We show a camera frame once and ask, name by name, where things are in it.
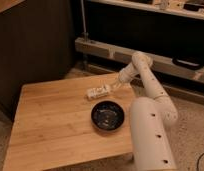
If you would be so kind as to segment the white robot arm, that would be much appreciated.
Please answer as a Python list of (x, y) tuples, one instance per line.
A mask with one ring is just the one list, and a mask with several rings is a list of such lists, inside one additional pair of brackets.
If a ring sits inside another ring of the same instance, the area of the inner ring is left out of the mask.
[(139, 74), (146, 93), (130, 106), (130, 132), (137, 171), (177, 171), (165, 132), (178, 120), (170, 96), (152, 73), (152, 59), (136, 51), (118, 75), (120, 83), (130, 83)]

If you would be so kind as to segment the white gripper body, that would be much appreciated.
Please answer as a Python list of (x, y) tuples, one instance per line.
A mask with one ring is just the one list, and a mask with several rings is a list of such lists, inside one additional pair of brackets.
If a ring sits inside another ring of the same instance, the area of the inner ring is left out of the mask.
[(132, 65), (127, 65), (119, 73), (118, 77), (113, 84), (115, 89), (118, 89), (123, 84), (130, 83), (135, 77), (135, 68)]

